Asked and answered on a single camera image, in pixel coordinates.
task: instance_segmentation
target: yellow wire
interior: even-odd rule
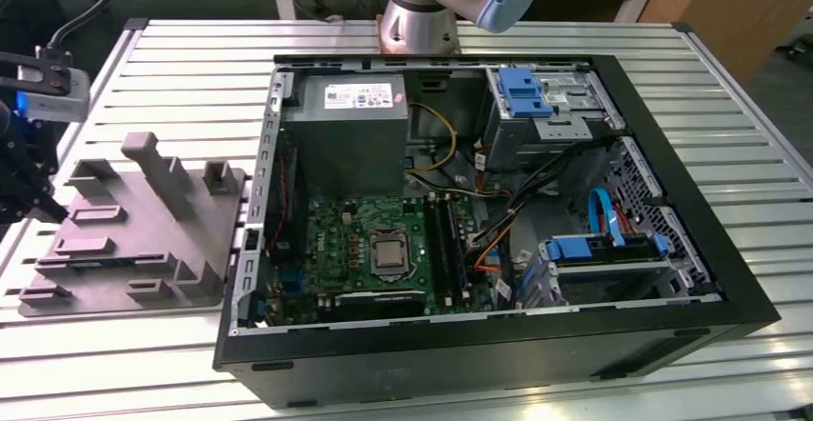
[[[435,170],[454,156],[454,152],[457,151],[457,132],[454,132],[454,128],[451,127],[451,124],[447,122],[445,117],[431,107],[429,107],[429,106],[426,106],[426,105],[423,105],[423,104],[421,104],[418,102],[413,102],[409,105],[413,106],[413,107],[421,107],[423,110],[429,111],[434,115],[434,117],[441,120],[441,123],[443,123],[443,126],[446,126],[447,133],[451,136],[451,146],[447,149],[447,154],[446,154],[446,157],[443,159],[441,159],[435,164],[431,164],[427,167],[414,167],[413,169],[406,169],[407,173],[418,173],[421,171]]]

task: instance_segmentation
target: aluminum table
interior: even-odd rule
[[[103,319],[17,315],[13,289],[27,285],[55,229],[23,222],[0,246],[0,294],[10,290],[0,297],[0,420],[772,419],[763,413],[813,403],[813,171],[694,35],[669,25],[574,23],[521,24],[501,35],[461,24],[459,34],[469,53],[617,56],[782,320],[638,379],[271,411],[210,369],[219,307]],[[375,52],[370,22],[149,21],[125,30],[89,120],[59,146],[57,185],[79,158],[134,170],[119,144],[138,130],[155,133],[162,155],[186,169],[214,157],[253,171],[274,54],[339,52]],[[59,203],[71,195],[57,189]]]

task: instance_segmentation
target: green motherboard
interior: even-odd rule
[[[282,296],[286,324],[319,322],[314,309],[318,296],[362,291],[425,292],[423,315],[491,309],[491,294],[485,280],[470,284],[470,298],[465,302],[450,305],[435,299],[431,245],[426,242],[423,228],[426,200],[361,198],[310,201],[305,264],[301,269],[283,269],[287,276],[298,277],[298,288]],[[461,197],[449,203],[458,233],[467,235],[475,231],[471,200]],[[383,253],[385,247],[379,244],[390,242],[399,244],[393,248],[399,248],[402,258],[391,251]],[[385,262],[402,264],[403,272],[395,276],[385,276],[381,271],[375,273],[375,268]]]

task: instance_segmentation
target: cpu socket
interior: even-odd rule
[[[369,236],[371,250],[370,272],[385,281],[394,281],[409,273],[409,240],[399,230],[375,230]]]

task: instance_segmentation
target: motherboard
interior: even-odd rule
[[[491,309],[486,280],[465,272],[469,197],[313,200],[307,219],[305,261],[277,268],[275,324]]]

